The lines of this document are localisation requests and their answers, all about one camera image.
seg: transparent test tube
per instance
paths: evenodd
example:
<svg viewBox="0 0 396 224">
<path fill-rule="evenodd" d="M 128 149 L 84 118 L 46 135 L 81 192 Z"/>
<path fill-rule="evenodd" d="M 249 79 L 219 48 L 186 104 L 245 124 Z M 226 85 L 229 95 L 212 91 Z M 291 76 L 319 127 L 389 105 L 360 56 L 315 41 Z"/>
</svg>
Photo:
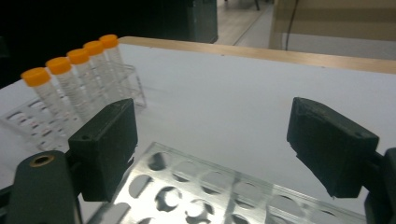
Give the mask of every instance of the transparent test tube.
<svg viewBox="0 0 396 224">
<path fill-rule="evenodd" d="M 106 92 L 107 102 L 109 104 L 122 99 L 117 86 L 117 78 L 111 73 L 107 66 L 103 44 L 100 41 L 91 41 L 84 45 L 84 49 L 88 51 L 91 57 L 93 68 L 97 71 L 100 78 L 101 86 Z"/>
<path fill-rule="evenodd" d="M 75 66 L 78 78 L 81 80 L 83 88 L 85 88 L 85 92 L 90 102 L 92 102 L 96 113 L 99 112 L 107 105 L 107 102 L 106 97 L 101 91 L 99 82 L 92 71 L 88 51 L 85 49 L 73 49 L 67 52 L 67 57 L 70 63 Z"/>
<path fill-rule="evenodd" d="M 46 66 L 58 79 L 64 94 L 69 98 L 82 121 L 86 123 L 90 120 L 95 115 L 94 110 L 88 104 L 87 97 L 82 93 L 78 81 L 71 71 L 70 62 L 65 57 L 59 57 L 47 61 Z"/>
<path fill-rule="evenodd" d="M 32 68 L 21 74 L 26 85 L 31 87 L 57 122 L 71 136 L 73 128 L 67 123 L 72 114 L 66 109 L 61 97 L 50 82 L 50 75 L 43 67 Z"/>
<path fill-rule="evenodd" d="M 119 49 L 119 40 L 116 35 L 103 35 L 99 38 L 100 42 L 102 42 L 103 46 L 106 49 L 106 55 L 110 62 L 114 63 L 113 69 L 115 74 L 118 76 L 120 84 L 122 86 L 122 94 L 124 98 L 127 98 L 131 95 L 131 83 L 128 79 L 128 73 L 123 67 L 124 63 L 121 58 L 120 49 Z"/>
</svg>

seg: white tabletop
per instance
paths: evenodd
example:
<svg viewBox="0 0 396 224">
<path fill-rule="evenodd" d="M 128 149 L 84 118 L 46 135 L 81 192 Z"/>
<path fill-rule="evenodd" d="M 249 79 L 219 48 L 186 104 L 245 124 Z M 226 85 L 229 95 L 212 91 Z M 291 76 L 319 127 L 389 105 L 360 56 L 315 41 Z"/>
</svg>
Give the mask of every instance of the white tabletop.
<svg viewBox="0 0 396 224">
<path fill-rule="evenodd" d="M 148 107 L 136 115 L 136 157 L 153 141 L 364 214 L 359 199 L 332 199 L 286 141 L 293 97 L 321 102 L 396 146 L 396 76 L 120 45 L 137 68 Z M 0 90 L 0 116 L 32 97 L 19 81 Z M 1 137 L 0 187 L 31 152 Z"/>
</svg>

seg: orange cap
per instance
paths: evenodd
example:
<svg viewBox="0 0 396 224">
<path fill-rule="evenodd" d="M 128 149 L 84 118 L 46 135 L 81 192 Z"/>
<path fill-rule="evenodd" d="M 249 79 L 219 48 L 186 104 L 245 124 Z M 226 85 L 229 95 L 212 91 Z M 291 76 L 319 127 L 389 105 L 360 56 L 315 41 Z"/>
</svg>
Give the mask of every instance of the orange cap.
<svg viewBox="0 0 396 224">
<path fill-rule="evenodd" d="M 119 40 L 116 35 L 104 35 L 99 38 L 105 49 L 115 48 L 119 44 Z"/>
<path fill-rule="evenodd" d="M 88 51 L 90 55 L 96 55 L 103 52 L 103 44 L 99 40 L 88 42 L 84 45 L 84 49 Z"/>
<path fill-rule="evenodd" d="M 29 69 L 21 74 L 21 78 L 30 87 L 40 86 L 50 81 L 50 75 L 43 67 Z"/>
<path fill-rule="evenodd" d="M 85 49 L 73 49 L 67 52 L 67 57 L 69 57 L 70 63 L 81 64 L 90 60 L 90 55 Z"/>
<path fill-rule="evenodd" d="M 72 69 L 70 62 L 65 57 L 51 59 L 46 62 L 46 66 L 53 75 L 60 75 Z"/>
</svg>

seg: chair leg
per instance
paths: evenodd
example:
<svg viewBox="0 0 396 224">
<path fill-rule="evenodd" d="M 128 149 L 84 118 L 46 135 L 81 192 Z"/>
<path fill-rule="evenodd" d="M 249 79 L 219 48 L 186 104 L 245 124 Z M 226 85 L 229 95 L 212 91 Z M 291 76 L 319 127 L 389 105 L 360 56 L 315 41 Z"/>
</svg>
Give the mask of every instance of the chair leg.
<svg viewBox="0 0 396 224">
<path fill-rule="evenodd" d="M 254 2 L 256 3 L 257 10 L 260 11 L 259 0 L 254 0 Z"/>
</svg>

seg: cable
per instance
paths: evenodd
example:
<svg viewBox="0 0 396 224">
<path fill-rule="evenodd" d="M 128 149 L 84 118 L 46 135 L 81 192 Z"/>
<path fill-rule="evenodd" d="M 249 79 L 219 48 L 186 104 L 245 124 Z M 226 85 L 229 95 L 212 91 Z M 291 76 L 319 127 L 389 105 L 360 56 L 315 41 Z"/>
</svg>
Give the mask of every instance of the cable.
<svg viewBox="0 0 396 224">
<path fill-rule="evenodd" d="M 285 50 L 289 50 L 290 31 L 291 31 L 291 26 L 293 25 L 293 22 L 294 22 L 294 16 L 296 15 L 296 9 L 297 9 L 297 6 L 298 6 L 298 2 L 299 2 L 299 0 L 296 0 L 296 3 L 294 4 L 293 12 L 291 14 L 291 19 L 290 19 L 289 28 L 288 28 L 288 35 L 286 36 Z"/>
</svg>

